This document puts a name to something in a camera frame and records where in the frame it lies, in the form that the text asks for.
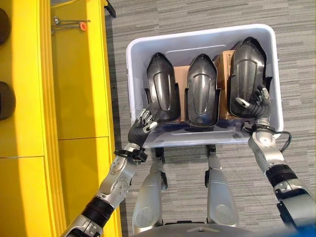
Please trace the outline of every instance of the silver robot leg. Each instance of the silver robot leg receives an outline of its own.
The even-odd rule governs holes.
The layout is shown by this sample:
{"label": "silver robot leg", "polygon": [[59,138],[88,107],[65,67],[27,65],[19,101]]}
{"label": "silver robot leg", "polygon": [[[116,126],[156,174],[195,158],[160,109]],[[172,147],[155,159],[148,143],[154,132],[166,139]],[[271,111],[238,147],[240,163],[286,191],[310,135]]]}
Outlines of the silver robot leg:
{"label": "silver robot leg", "polygon": [[238,213],[232,190],[222,172],[215,145],[208,145],[208,167],[205,174],[207,192],[207,222],[238,226]]}
{"label": "silver robot leg", "polygon": [[156,159],[139,190],[132,219],[134,235],[162,225],[161,190],[166,188],[162,160]]}

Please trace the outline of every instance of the white plastic bin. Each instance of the white plastic bin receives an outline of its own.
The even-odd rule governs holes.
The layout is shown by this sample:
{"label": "white plastic bin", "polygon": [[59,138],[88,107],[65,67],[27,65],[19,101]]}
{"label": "white plastic bin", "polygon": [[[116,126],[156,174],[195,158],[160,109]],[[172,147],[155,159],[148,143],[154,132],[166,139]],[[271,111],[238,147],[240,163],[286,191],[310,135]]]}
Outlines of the white plastic bin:
{"label": "white plastic bin", "polygon": [[[277,64],[276,36],[270,26],[263,24],[226,27],[212,30],[154,36],[133,40],[126,50],[131,124],[147,99],[147,67],[152,55],[161,52],[174,67],[189,65],[201,53],[211,59],[224,50],[231,49],[238,41],[252,36],[267,54],[266,76],[273,77],[270,86],[271,126],[283,130],[283,115]],[[212,128],[194,131],[185,123],[157,127],[148,137],[145,147],[187,146],[218,143],[245,143],[249,135],[241,132],[245,119],[232,122],[220,120]]]}

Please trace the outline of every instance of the yellow cabinet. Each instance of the yellow cabinet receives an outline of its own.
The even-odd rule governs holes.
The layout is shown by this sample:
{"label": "yellow cabinet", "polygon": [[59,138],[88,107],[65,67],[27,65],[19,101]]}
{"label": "yellow cabinet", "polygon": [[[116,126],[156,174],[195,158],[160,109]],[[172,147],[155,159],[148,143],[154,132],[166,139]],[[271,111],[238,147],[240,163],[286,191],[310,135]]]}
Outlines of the yellow cabinet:
{"label": "yellow cabinet", "polygon": [[[11,20],[0,81],[15,92],[0,121],[0,233],[57,237],[96,193],[114,158],[103,0],[3,0]],[[90,20],[51,35],[52,17]],[[105,236],[121,236],[119,210]]]}

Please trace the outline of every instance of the black round object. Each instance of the black round object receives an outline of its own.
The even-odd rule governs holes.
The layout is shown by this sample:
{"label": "black round object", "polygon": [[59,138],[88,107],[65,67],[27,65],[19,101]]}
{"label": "black round object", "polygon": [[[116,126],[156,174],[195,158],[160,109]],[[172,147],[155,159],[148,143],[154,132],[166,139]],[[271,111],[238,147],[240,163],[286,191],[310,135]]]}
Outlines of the black round object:
{"label": "black round object", "polygon": [[103,228],[113,211],[110,204],[94,196],[81,214]]}
{"label": "black round object", "polygon": [[0,120],[7,119],[13,114],[15,108],[15,96],[11,87],[0,81]]}
{"label": "black round object", "polygon": [[0,44],[4,43],[11,31],[10,19],[2,8],[0,8]]}
{"label": "black round object", "polygon": [[293,170],[286,164],[276,164],[272,166],[266,171],[266,177],[272,187],[275,187],[277,184],[285,180],[297,179]]}

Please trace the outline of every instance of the brown cardboard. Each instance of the brown cardboard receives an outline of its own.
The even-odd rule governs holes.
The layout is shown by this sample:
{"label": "brown cardboard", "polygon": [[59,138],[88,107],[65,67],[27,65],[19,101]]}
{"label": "brown cardboard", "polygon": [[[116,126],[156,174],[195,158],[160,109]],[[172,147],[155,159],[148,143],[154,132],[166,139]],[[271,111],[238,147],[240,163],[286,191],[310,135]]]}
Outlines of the brown cardboard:
{"label": "brown cardboard", "polygon": [[181,122],[184,122],[186,118],[184,91],[188,86],[189,68],[190,66],[174,67],[174,77],[175,77],[176,83],[178,83],[179,85],[180,108],[181,108],[181,116],[177,121],[181,121]]}
{"label": "brown cardboard", "polygon": [[237,117],[231,115],[228,108],[227,91],[229,79],[231,76],[231,62],[235,50],[223,51],[215,59],[215,66],[217,68],[217,88],[221,88],[221,95],[219,100],[219,118],[225,120],[234,120]]}

